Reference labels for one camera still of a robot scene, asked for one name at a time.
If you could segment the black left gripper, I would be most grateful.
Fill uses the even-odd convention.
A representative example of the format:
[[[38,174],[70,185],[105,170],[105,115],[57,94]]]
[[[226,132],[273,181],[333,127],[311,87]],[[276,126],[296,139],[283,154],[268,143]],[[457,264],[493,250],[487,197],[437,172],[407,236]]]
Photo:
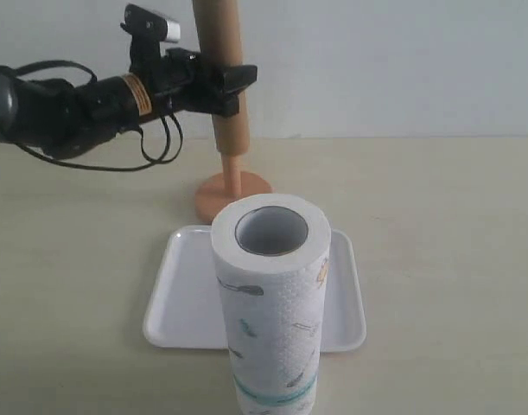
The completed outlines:
[[[258,79],[258,67],[215,67],[203,86],[200,54],[169,48],[149,62],[147,81],[156,111],[162,115],[194,112],[230,118],[239,113],[239,94]]]

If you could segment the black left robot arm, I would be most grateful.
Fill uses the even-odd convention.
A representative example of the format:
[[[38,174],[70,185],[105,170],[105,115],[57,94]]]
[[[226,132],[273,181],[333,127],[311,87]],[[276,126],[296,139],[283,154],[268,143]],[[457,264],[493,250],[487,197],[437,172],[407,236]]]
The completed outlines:
[[[69,160],[145,123],[195,112],[230,118],[239,95],[258,78],[255,65],[212,63],[201,53],[158,45],[131,46],[128,73],[92,76],[75,86],[62,78],[25,80],[51,68],[85,66],[73,61],[39,61],[23,67],[0,65],[0,138]]]

